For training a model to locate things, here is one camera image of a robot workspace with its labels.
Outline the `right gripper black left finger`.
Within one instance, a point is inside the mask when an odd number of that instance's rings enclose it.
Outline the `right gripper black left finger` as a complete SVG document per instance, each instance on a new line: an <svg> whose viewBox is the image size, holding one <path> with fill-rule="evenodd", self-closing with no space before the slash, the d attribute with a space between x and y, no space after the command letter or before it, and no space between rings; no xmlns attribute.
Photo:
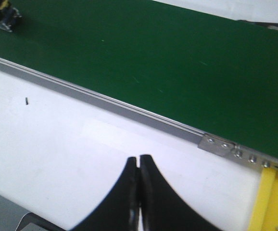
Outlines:
<svg viewBox="0 0 278 231"><path fill-rule="evenodd" d="M72 230L137 231L139 229L139 169L135 157L125 167L100 204Z"/></svg>

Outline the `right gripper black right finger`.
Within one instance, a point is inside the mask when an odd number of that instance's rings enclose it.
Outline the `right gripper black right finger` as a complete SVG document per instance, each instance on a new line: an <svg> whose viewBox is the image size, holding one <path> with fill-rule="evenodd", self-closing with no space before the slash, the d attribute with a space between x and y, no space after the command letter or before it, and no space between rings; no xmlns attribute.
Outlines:
<svg viewBox="0 0 278 231"><path fill-rule="evenodd" d="M173 190L151 155L140 156L141 211L145 231L218 231Z"/></svg>

